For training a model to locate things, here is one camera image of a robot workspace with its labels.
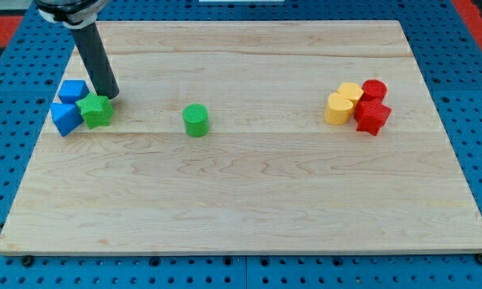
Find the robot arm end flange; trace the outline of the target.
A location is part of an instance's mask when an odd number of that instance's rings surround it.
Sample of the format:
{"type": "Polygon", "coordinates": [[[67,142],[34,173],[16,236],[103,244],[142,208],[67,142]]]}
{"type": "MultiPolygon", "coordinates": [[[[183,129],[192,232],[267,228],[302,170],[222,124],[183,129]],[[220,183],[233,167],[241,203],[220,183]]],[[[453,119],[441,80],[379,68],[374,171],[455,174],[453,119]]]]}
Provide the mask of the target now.
{"type": "Polygon", "coordinates": [[[73,30],[91,25],[110,0],[34,0],[43,19],[73,30]]]}

